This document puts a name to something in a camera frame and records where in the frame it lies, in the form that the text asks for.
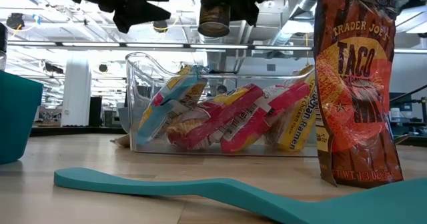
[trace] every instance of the wooden surface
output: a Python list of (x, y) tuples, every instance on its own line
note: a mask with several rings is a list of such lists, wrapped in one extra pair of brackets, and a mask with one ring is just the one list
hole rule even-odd
[[(316, 158), (135, 154), (109, 142), (119, 136), (30, 138), (20, 161), (0, 165), (0, 223), (271, 223), (258, 215), (201, 197), (135, 197), (55, 187), (54, 170), (66, 167), (88, 167), (155, 181), (231, 177), (305, 201), (361, 190), (336, 188), (322, 181)], [(398, 150), (406, 179), (427, 177), (426, 148), (398, 147)]]

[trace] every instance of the pink package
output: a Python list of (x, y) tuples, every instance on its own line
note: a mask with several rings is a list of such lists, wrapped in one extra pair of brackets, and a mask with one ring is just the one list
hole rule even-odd
[(281, 85), (265, 88), (263, 97), (225, 126), (221, 138), (222, 151), (234, 153), (255, 143), (273, 124), (269, 120), (273, 120), (309, 93), (310, 88), (305, 83), (298, 83), (289, 88)]
[(219, 140), (220, 129), (262, 95), (261, 88), (248, 84), (199, 103), (172, 121), (167, 137), (172, 144), (184, 149), (205, 149)]

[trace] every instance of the orange snack bag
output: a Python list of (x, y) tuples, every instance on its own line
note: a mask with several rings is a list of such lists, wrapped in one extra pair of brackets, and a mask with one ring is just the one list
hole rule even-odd
[(318, 0), (314, 57), (322, 178), (371, 188), (403, 180), (388, 120), (394, 0)]

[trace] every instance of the white column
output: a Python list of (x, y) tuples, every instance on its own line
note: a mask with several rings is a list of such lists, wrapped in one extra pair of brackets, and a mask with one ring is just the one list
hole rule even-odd
[(427, 38), (420, 38), (421, 47), (427, 49)]
[(91, 69), (86, 53), (73, 53), (67, 60), (61, 126), (89, 125)]

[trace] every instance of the red package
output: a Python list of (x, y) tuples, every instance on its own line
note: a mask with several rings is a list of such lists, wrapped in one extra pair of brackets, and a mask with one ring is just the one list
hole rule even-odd
[(212, 141), (216, 141), (215, 137), (221, 137), (216, 135), (219, 134), (219, 128), (250, 107), (262, 95), (262, 89), (254, 84), (218, 95), (175, 118), (167, 129), (167, 137), (172, 144), (185, 149), (209, 147)]
[(276, 85), (264, 89), (264, 96), (229, 122), (221, 138), (224, 153), (238, 152), (255, 143), (273, 123), (270, 120), (310, 93), (305, 83), (290, 88)]
[(388, 120), (395, 0), (318, 0), (314, 58), (321, 176), (372, 188), (403, 180)]

